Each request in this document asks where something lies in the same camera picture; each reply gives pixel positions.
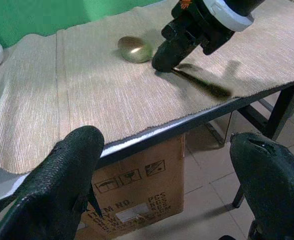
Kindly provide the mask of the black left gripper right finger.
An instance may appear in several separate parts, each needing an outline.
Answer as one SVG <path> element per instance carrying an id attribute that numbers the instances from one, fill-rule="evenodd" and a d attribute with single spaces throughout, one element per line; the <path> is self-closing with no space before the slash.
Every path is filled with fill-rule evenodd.
<path id="1" fill-rule="evenodd" d="M 264 240 L 294 240 L 294 155 L 254 132 L 236 133 L 230 158 Z"/>

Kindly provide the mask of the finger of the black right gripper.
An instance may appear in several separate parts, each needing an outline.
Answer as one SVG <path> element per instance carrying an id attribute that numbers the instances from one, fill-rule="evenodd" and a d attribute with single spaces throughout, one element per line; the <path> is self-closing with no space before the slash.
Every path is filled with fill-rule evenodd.
<path id="1" fill-rule="evenodd" d="M 157 49 L 151 65 L 158 72 L 169 73 L 178 66 L 193 50 L 194 44 L 180 40 L 165 40 Z"/>

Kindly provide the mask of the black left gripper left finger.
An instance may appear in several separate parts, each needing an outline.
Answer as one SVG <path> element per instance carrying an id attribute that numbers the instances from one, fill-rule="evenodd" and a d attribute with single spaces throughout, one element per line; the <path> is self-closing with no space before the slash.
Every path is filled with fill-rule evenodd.
<path id="1" fill-rule="evenodd" d="M 88 204 L 102 217 L 92 177 L 103 147 L 103 134 L 94 126 L 59 141 L 3 209 L 0 240 L 73 240 Z"/>

